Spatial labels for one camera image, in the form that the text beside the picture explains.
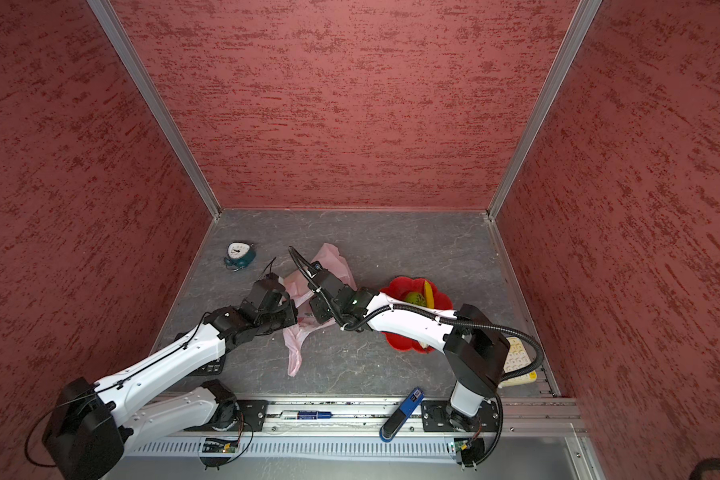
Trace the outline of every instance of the metal frame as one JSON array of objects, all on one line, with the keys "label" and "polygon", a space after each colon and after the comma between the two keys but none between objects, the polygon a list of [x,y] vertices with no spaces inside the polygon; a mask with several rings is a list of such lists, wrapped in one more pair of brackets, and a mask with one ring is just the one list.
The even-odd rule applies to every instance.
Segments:
[{"label": "metal frame", "polygon": [[[171,398],[169,392],[155,398]],[[454,461],[454,432],[425,432],[422,410],[417,407],[392,444],[380,444],[378,430],[398,407],[396,396],[238,396],[269,401],[263,427],[252,439],[249,458],[333,458],[396,462]],[[445,400],[447,397],[430,398]],[[576,398],[502,398],[503,437],[564,438],[579,480],[604,480],[595,459]],[[285,420],[285,410],[329,410],[344,418]],[[484,433],[490,437],[493,433]],[[128,456],[197,457],[229,456],[202,453],[205,437],[225,438],[224,432],[176,432],[139,447]]]},{"label": "metal frame", "polygon": [[[155,402],[185,395],[165,392]],[[288,437],[378,437],[378,430],[398,408],[398,396],[268,396],[239,395],[241,400],[267,400],[266,418],[261,435]],[[445,400],[447,397],[428,397]],[[508,437],[586,437],[576,398],[512,398],[502,397],[504,427],[502,436]],[[330,420],[285,420],[278,416],[284,410],[329,410],[334,414],[354,418]],[[197,436],[198,432],[176,432],[174,436]],[[416,407],[405,423],[400,437],[452,437],[452,432],[425,432],[422,409]]]},{"label": "metal frame", "polygon": [[[515,316],[523,321],[524,330],[531,334],[535,339],[537,339],[539,343],[541,343],[539,333],[538,331],[536,331],[536,325],[534,324],[534,320],[530,316],[528,304],[525,302],[523,290],[520,288],[518,276],[514,273],[512,262],[509,258],[509,254],[507,253],[507,248],[504,246],[504,241],[501,239],[501,234],[499,233],[499,228],[496,225],[496,221],[491,220],[489,217],[487,220],[487,226],[488,235],[494,245],[494,248],[496,249],[496,255],[499,259],[501,274],[504,276],[504,280],[507,282],[509,300],[512,303],[512,307],[514,308]],[[546,356],[541,366],[544,369],[544,373],[546,374],[546,380],[551,390],[551,396],[556,397],[561,395],[560,388],[557,385],[557,381],[554,378],[554,374],[552,373],[552,369]]]},{"label": "metal frame", "polygon": [[134,45],[128,39],[128,35],[125,33],[123,25],[117,18],[112,4],[109,3],[109,0],[87,1],[88,5],[90,5],[94,11],[99,24],[101,24],[101,27],[104,29],[104,33],[109,38],[112,46],[115,47],[115,51],[120,56],[120,60],[134,80],[139,92],[141,92],[141,95],[144,97],[144,101],[150,110],[152,110],[152,115],[155,116],[158,125],[163,129],[163,133],[171,147],[173,147],[173,151],[176,152],[176,156],[181,161],[181,164],[184,166],[184,170],[186,170],[187,175],[190,176],[192,184],[197,188],[197,192],[202,197],[202,201],[205,202],[208,207],[208,211],[211,212],[214,219],[218,218],[222,210],[221,205],[211,191],[211,187],[208,185],[208,181],[202,174],[200,167],[197,165],[192,151],[181,136],[181,132],[179,132],[176,122],[173,121],[168,107],[163,103],[160,94],[157,93],[150,74],[147,73],[144,64],[136,53]]},{"label": "metal frame", "polygon": [[525,125],[525,130],[520,136],[518,147],[515,149],[512,158],[509,161],[504,176],[501,178],[496,193],[493,199],[490,201],[488,207],[488,218],[490,220],[496,220],[499,209],[504,201],[507,199],[509,190],[512,187],[514,179],[518,176],[520,168],[523,166],[528,150],[536,139],[536,135],[541,129],[541,124],[547,117],[552,102],[554,101],[557,91],[560,90],[560,86],[565,79],[570,65],[576,57],[576,53],[579,51],[586,31],[589,29],[592,19],[600,7],[601,0],[581,0],[579,6],[576,8],[574,18],[571,20],[568,30],[563,38],[563,43],[560,44],[560,50],[557,51],[557,56],[552,63],[552,68],[547,75],[547,80],[544,82],[544,86],[541,87],[539,98],[536,101],[534,110],[530,112],[528,117],[528,123]]}]

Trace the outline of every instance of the black cable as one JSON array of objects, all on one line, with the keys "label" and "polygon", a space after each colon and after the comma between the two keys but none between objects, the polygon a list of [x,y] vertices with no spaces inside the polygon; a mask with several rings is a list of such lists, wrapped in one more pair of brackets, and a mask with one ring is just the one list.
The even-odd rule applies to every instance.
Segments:
[{"label": "black cable", "polygon": [[523,340],[528,345],[532,346],[534,350],[536,350],[536,358],[529,364],[522,368],[519,368],[517,370],[512,370],[511,372],[506,372],[501,376],[501,381],[513,379],[515,377],[519,377],[522,375],[525,375],[527,373],[531,373],[533,370],[536,370],[541,366],[541,363],[544,361],[544,350],[541,348],[541,345],[534,339],[532,336],[528,335],[525,332],[521,332],[519,330],[515,330],[513,328],[509,328],[508,326],[503,325],[483,325],[482,323],[474,323],[468,320],[451,320],[451,319],[444,319],[440,318],[440,322],[445,323],[446,325],[453,325],[453,326],[463,326],[467,328],[480,328],[483,330],[493,330],[495,332],[501,332],[506,335],[512,335],[516,336],[520,340]]},{"label": "black cable", "polygon": [[[278,307],[277,307],[276,309],[274,309],[273,311],[267,313],[267,315],[269,316],[269,318],[271,318],[272,316],[276,315],[277,313],[283,312],[284,310],[286,310],[286,309],[288,309],[288,308],[291,308],[291,296],[290,296],[290,294],[288,294],[288,292],[285,291],[285,290],[284,290],[283,292],[281,292],[281,294],[282,294],[282,299],[280,300],[280,301],[281,301],[281,304],[280,304],[280,306],[278,306]],[[283,326],[284,323],[285,323],[285,320],[283,320],[283,321],[280,323],[280,326],[279,326],[279,327],[274,328],[274,329],[271,329],[271,330],[268,330],[268,331],[266,331],[266,332],[264,332],[264,333],[257,333],[256,336],[268,336],[268,335],[273,334],[274,332],[277,332],[278,330],[282,330],[282,329],[285,328],[285,327]]]},{"label": "black cable", "polygon": [[[178,352],[179,350],[182,350],[182,349],[185,350],[185,349],[187,348],[187,346],[190,344],[190,342],[192,341],[192,339],[195,338],[195,334],[197,334],[197,331],[200,329],[200,326],[202,325],[202,321],[206,318],[206,316],[208,316],[208,315],[210,315],[210,314],[211,314],[211,312],[205,312],[205,313],[202,314],[202,317],[200,318],[200,321],[197,323],[197,326],[195,327],[195,331],[192,332],[192,336],[190,337],[190,339],[187,340],[186,342],[182,343],[179,348],[173,350],[172,352],[168,353],[167,355],[162,356],[161,358],[155,360],[154,362],[150,363],[149,365],[145,366],[144,368],[135,371],[135,372],[132,373],[131,375],[127,376],[126,378],[124,378],[124,379],[122,379],[122,380],[118,380],[117,382],[113,383],[112,385],[110,385],[110,386],[108,386],[108,387],[105,387],[105,388],[103,388],[103,389],[101,389],[101,390],[98,390],[98,391],[94,391],[93,393],[89,393],[88,395],[83,395],[83,396],[79,396],[79,397],[77,397],[77,398],[73,398],[72,400],[69,400],[68,402],[60,403],[60,404],[56,405],[54,408],[51,408],[50,410],[48,410],[45,414],[43,414],[42,417],[39,417],[39,419],[34,423],[34,425],[32,425],[32,428],[30,428],[29,433],[27,434],[27,437],[24,439],[24,458],[26,458],[29,463],[31,463],[32,465],[34,465],[34,466],[36,466],[36,467],[56,468],[56,465],[49,465],[49,464],[45,464],[45,463],[36,462],[36,461],[33,460],[32,457],[29,455],[29,440],[30,440],[30,438],[32,437],[32,434],[34,433],[34,430],[35,430],[35,429],[38,427],[38,425],[43,421],[43,419],[44,419],[45,417],[47,417],[48,415],[50,415],[51,413],[53,413],[56,408],[60,408],[60,407],[66,406],[66,405],[69,405],[69,404],[71,404],[71,403],[78,402],[78,401],[80,401],[80,400],[85,400],[86,398],[96,397],[96,396],[99,395],[100,393],[104,393],[105,391],[110,390],[110,389],[113,389],[113,388],[115,388],[115,387],[121,387],[127,380],[130,380],[130,379],[134,378],[134,376],[135,376],[136,374],[141,373],[141,372],[143,372],[144,370],[150,368],[152,365],[158,363],[160,360],[163,360],[163,359],[165,359],[165,358],[173,355],[173,353],[176,353],[176,352]],[[90,402],[91,402],[91,401],[86,402],[86,404],[85,404],[84,406],[81,406],[81,408],[78,408],[78,410],[79,410],[79,411],[82,411],[82,409],[85,408],[86,406],[88,406],[88,405],[90,404]]]},{"label": "black cable", "polygon": [[26,439],[24,440],[24,457],[27,459],[27,462],[31,463],[32,465],[34,465],[34,466],[36,466],[36,467],[56,468],[56,465],[55,465],[55,464],[49,465],[49,464],[47,464],[47,463],[39,463],[39,462],[36,462],[35,460],[33,460],[31,456],[29,456],[29,440],[30,440],[30,437],[32,436],[32,433],[33,433],[34,430],[38,427],[38,425],[40,424],[40,422],[42,422],[42,421],[45,419],[45,417],[47,417],[48,415],[50,415],[51,413],[53,413],[56,408],[58,408],[58,407],[51,408],[51,409],[48,410],[42,417],[40,417],[40,418],[34,423],[34,425],[32,425],[32,428],[30,428],[29,433],[27,434],[27,437],[26,437]]},{"label": "black cable", "polygon": [[[380,313],[387,312],[389,310],[393,310],[393,308],[389,305],[383,306],[381,308],[377,308],[373,312],[366,315],[366,317],[358,322],[356,322],[354,325],[347,326],[345,330],[356,330],[360,326],[365,325],[365,323],[368,323],[374,316],[379,315]],[[512,335],[516,336],[520,340],[523,340],[528,345],[532,346],[534,350],[536,351],[536,358],[529,364],[522,368],[519,368],[517,370],[512,370],[511,372],[506,372],[501,376],[501,381],[503,380],[509,380],[513,379],[515,377],[519,377],[522,375],[525,375],[527,373],[531,373],[533,370],[536,370],[541,366],[541,363],[544,361],[544,350],[541,348],[541,344],[539,344],[535,338],[528,335],[525,332],[521,332],[519,330],[515,330],[513,328],[509,328],[508,326],[503,325],[484,325],[482,323],[475,323],[470,320],[460,320],[460,319],[449,319],[449,318],[443,318],[442,316],[439,316],[435,313],[429,312],[427,310],[422,310],[416,306],[409,305],[407,303],[395,303],[394,304],[394,310],[405,310],[407,312],[413,312],[417,313],[421,316],[425,316],[429,318],[430,320],[436,320],[440,323],[444,323],[446,325],[452,325],[452,326],[462,326],[470,329],[479,328],[482,330],[493,330],[495,332],[501,332],[506,335]]]},{"label": "black cable", "polygon": [[704,472],[712,472],[714,470],[720,470],[720,458],[704,458],[696,464],[688,480],[701,480],[701,475]]},{"label": "black cable", "polygon": [[262,270],[262,272],[261,272],[261,275],[259,275],[259,278],[256,279],[257,282],[262,279],[262,277],[264,276],[264,273],[266,272],[266,269],[269,268],[269,273],[270,274],[272,273],[272,264],[275,263],[276,259],[277,259],[277,256],[275,258],[271,259],[268,264],[266,264],[266,266],[264,267],[264,270]]},{"label": "black cable", "polygon": [[232,460],[229,460],[227,463],[232,463],[232,462],[234,462],[235,460],[237,460],[238,458],[240,458],[240,455],[242,455],[242,454],[245,453],[245,452],[248,452],[248,447],[250,447],[250,446],[251,446],[251,442],[253,442],[253,427],[251,427],[251,424],[248,423],[248,422],[246,422],[245,420],[243,420],[242,423],[243,423],[244,425],[248,425],[248,428],[251,429],[251,439],[248,441],[248,445],[246,445],[246,447],[242,450],[242,452],[238,453],[236,457],[234,457]]},{"label": "black cable", "polygon": [[[245,447],[243,450],[241,450],[240,453],[238,453],[237,456],[235,456],[234,458],[230,458],[229,460],[227,460],[227,461],[224,462],[224,463],[218,463],[218,464],[212,465],[211,467],[216,467],[216,468],[218,468],[218,467],[220,467],[220,466],[224,466],[224,465],[227,465],[227,464],[229,464],[229,463],[232,463],[232,462],[234,462],[235,460],[237,460],[238,458],[240,458],[240,456],[241,456],[243,453],[248,452],[248,447],[250,447],[250,446],[251,446],[251,442],[253,442],[253,433],[254,433],[254,431],[253,431],[253,427],[251,427],[251,424],[250,424],[250,423],[246,422],[245,420],[243,420],[242,423],[243,423],[244,425],[248,425],[248,428],[251,429],[251,438],[250,438],[250,440],[248,441],[248,445],[246,445],[246,447]],[[239,438],[238,438],[238,441],[237,441],[237,445],[238,445],[238,447],[240,446],[240,439],[239,439]],[[203,465],[205,465],[205,466],[206,466],[206,469],[208,469],[209,466],[208,466],[207,464],[205,464],[205,463],[203,462]]]},{"label": "black cable", "polygon": [[480,457],[480,459],[476,462],[472,462],[472,467],[476,467],[482,462],[485,462],[485,460],[490,456],[490,454],[494,452],[494,450],[496,449],[496,445],[499,444],[499,439],[501,438],[501,429],[504,427],[504,408],[501,405],[501,398],[499,397],[499,395],[496,395],[494,399],[496,400],[496,413],[499,415],[496,420],[496,435],[494,435],[494,438],[490,442],[490,445],[485,451],[485,454]]},{"label": "black cable", "polygon": [[327,297],[326,293],[325,293],[324,291],[322,291],[322,289],[319,287],[319,285],[318,285],[317,283],[315,283],[315,282],[312,281],[312,276],[310,276],[309,274],[307,274],[306,270],[304,270],[304,267],[306,266],[307,269],[310,270],[310,273],[311,273],[311,272],[314,272],[314,273],[312,273],[312,274],[313,274],[313,275],[316,274],[317,271],[314,270],[314,267],[312,266],[312,264],[310,264],[310,263],[309,263],[295,248],[293,248],[292,246],[289,246],[289,247],[288,247],[288,253],[289,253],[290,256],[291,256],[291,260],[293,260],[293,263],[296,264],[296,268],[298,269],[298,271],[301,272],[301,274],[304,276],[304,278],[306,278],[307,283],[308,283],[308,286],[309,286],[309,289],[310,289],[311,291],[317,293],[318,295],[320,295],[320,298],[322,298],[322,300],[328,305],[328,310],[331,311],[331,315],[333,316],[334,320],[336,320],[336,322],[338,322],[338,321],[340,321],[340,320],[344,320],[344,316],[341,315],[339,312],[337,312],[337,311],[336,311],[336,308],[333,306],[333,304],[328,301],[328,297]]},{"label": "black cable", "polygon": [[[394,308],[397,309],[398,306],[399,306],[399,304],[395,304]],[[390,310],[392,310],[392,307],[390,307],[389,305],[380,306],[379,308],[377,308],[373,312],[370,312],[369,314],[367,314],[366,316],[364,316],[362,319],[358,320],[357,322],[353,323],[352,325],[344,325],[344,330],[356,331],[360,327],[364,326],[366,323],[373,320],[373,317],[375,317],[376,315],[381,315],[382,313],[389,312]]]}]

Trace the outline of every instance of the red plate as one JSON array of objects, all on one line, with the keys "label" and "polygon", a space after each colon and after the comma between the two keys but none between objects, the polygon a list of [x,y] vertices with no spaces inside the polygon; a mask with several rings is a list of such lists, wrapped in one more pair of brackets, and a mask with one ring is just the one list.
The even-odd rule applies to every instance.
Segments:
[{"label": "red plate", "polygon": [[[429,282],[432,287],[432,297],[434,298],[434,308],[437,310],[450,310],[454,307],[451,299],[448,295],[442,292],[438,292],[438,288],[434,283]],[[399,276],[389,283],[389,286],[380,290],[382,293],[386,293],[396,300],[405,301],[407,294],[411,292],[419,292],[424,294],[424,279],[417,278],[416,280],[410,279],[406,276]],[[406,336],[398,335],[397,333],[384,332],[384,336],[387,337],[387,343],[392,346],[393,349],[399,350],[400,352],[406,352],[409,350],[416,350],[419,353],[430,353],[434,350],[428,346],[426,349],[422,348],[422,345],[416,341],[409,339]]]}]

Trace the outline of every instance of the green alarm clock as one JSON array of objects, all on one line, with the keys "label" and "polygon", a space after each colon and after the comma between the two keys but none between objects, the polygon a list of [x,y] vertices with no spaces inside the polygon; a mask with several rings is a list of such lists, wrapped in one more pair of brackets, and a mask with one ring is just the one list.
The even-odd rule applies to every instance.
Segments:
[{"label": "green alarm clock", "polygon": [[237,272],[250,265],[254,258],[256,258],[256,252],[253,250],[253,244],[232,242],[226,248],[224,264],[228,269]]}]

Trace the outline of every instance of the clock face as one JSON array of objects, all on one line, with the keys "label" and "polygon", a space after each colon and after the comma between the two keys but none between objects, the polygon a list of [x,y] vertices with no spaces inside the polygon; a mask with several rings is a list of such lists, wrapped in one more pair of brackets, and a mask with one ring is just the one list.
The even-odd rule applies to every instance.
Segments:
[{"label": "clock face", "polygon": [[227,247],[226,254],[229,255],[232,260],[238,260],[242,258],[243,255],[247,254],[250,249],[251,246],[249,244],[235,242]]}]

